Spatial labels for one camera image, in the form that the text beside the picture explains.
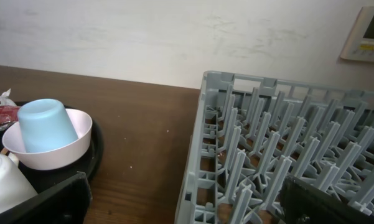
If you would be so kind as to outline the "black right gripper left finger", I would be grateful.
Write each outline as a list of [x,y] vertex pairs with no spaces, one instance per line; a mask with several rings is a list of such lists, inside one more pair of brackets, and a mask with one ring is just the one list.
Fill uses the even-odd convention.
[[83,223],[92,193],[86,173],[70,178],[0,213],[0,224]]

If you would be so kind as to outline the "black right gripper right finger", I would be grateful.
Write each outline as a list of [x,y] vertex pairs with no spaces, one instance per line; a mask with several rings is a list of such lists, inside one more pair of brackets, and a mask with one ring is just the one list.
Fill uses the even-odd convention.
[[285,177],[279,194],[283,222],[310,224],[374,224],[366,215],[294,176]]

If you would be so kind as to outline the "white cup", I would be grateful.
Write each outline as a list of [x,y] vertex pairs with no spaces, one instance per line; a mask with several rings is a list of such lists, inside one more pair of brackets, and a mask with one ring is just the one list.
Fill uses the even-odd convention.
[[7,156],[0,154],[0,213],[37,195],[23,173]]

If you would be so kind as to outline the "light blue cup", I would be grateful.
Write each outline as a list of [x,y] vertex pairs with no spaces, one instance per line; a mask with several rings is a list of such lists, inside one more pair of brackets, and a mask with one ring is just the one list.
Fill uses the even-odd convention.
[[66,109],[59,100],[40,99],[17,112],[25,149],[29,153],[64,147],[78,139]]

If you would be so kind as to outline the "red snack wrapper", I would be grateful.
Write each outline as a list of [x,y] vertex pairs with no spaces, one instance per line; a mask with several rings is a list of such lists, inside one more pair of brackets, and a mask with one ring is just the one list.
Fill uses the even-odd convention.
[[0,106],[0,131],[5,131],[18,121],[19,108],[20,106]]

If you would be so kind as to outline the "white tissue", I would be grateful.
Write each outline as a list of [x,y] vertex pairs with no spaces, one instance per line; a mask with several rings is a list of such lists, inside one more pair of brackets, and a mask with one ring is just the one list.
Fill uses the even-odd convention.
[[13,102],[9,96],[11,94],[11,89],[3,92],[0,96],[0,106],[17,106],[15,102]]

